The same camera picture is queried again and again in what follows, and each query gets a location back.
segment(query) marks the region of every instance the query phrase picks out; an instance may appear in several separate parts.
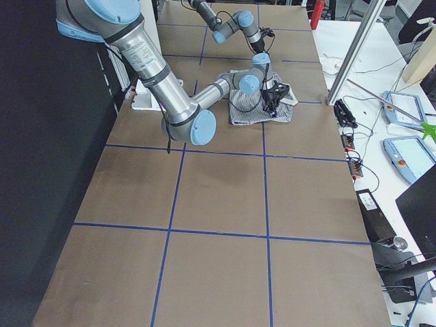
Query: green object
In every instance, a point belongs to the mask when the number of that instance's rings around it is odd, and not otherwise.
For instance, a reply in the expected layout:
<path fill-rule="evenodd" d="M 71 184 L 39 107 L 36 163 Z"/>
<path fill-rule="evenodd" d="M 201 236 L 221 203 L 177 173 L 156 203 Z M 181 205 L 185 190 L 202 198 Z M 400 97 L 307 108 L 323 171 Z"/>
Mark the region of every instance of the green object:
<path fill-rule="evenodd" d="M 436 125 L 430 125 L 427 123 L 421 123 L 422 128 L 424 128 L 424 136 L 422 139 L 425 139 L 428 135 L 433 138 L 433 141 L 436 143 Z"/>

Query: brown table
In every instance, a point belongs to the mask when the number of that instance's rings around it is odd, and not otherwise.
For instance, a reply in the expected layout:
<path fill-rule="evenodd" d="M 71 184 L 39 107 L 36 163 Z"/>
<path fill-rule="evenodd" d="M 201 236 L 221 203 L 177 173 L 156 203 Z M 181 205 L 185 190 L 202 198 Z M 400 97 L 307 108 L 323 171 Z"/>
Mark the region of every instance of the brown table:
<path fill-rule="evenodd" d="M 234 127 L 223 100 L 213 141 L 168 155 L 160 113 L 126 102 L 34 326 L 390 325 L 305 11 L 213 9 L 275 30 L 292 122 Z M 177 2 L 158 29 L 189 94 L 251 66 L 242 33 L 218 46 Z"/>

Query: dark wall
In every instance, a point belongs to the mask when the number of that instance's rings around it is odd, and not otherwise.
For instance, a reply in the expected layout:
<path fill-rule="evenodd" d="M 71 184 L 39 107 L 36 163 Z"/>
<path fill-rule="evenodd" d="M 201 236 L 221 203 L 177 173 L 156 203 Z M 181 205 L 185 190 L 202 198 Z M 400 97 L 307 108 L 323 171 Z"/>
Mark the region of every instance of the dark wall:
<path fill-rule="evenodd" d="M 29 326 L 122 100 L 104 47 L 55 16 L 55 0 L 0 9 L 0 326 Z"/>

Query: light blue joint cover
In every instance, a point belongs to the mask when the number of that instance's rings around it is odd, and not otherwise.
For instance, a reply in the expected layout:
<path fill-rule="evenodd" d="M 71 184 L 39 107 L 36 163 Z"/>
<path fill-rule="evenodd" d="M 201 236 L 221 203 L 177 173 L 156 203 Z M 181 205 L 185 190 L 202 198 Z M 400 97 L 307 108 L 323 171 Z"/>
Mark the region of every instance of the light blue joint cover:
<path fill-rule="evenodd" d="M 267 63 L 271 63 L 270 56 L 267 53 L 258 53 L 251 60 L 253 65 L 265 65 Z"/>
<path fill-rule="evenodd" d="M 258 78 L 254 75 L 245 75 L 239 81 L 239 89 L 246 94 L 255 93 L 260 86 Z"/>
<path fill-rule="evenodd" d="M 84 0 L 94 14 L 113 24 L 130 24 L 141 13 L 140 0 Z"/>
<path fill-rule="evenodd" d="M 81 29 L 77 29 L 72 26 L 68 26 L 63 24 L 62 22 L 59 22 L 56 19 L 57 22 L 57 30 L 60 34 L 68 37 L 72 37 L 73 39 L 78 39 L 82 41 L 88 41 L 88 42 L 95 42 L 95 43 L 103 43 L 103 38 L 98 34 L 92 34 L 86 31 L 83 31 Z"/>
<path fill-rule="evenodd" d="M 254 17 L 251 12 L 241 12 L 238 16 L 238 22 L 241 27 L 248 27 L 254 23 Z"/>
<path fill-rule="evenodd" d="M 210 110 L 201 110 L 191 126 L 191 142 L 193 145 L 208 144 L 215 135 L 217 120 Z"/>
<path fill-rule="evenodd" d="M 215 42 L 217 42 L 218 44 L 222 44 L 225 42 L 225 36 L 218 31 L 214 31 L 212 33 L 212 36 Z"/>

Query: chair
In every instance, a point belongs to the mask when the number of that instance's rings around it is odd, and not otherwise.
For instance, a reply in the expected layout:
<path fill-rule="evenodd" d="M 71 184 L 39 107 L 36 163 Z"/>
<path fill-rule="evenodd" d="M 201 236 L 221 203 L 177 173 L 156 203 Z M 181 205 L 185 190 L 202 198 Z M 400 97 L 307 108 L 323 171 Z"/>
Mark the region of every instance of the chair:
<path fill-rule="evenodd" d="M 369 4 L 364 0 L 352 0 L 345 14 L 344 20 L 349 20 L 351 15 L 363 17 L 368 11 Z M 388 26 L 389 21 L 395 17 L 396 1 L 387 1 L 380 13 L 384 25 Z"/>

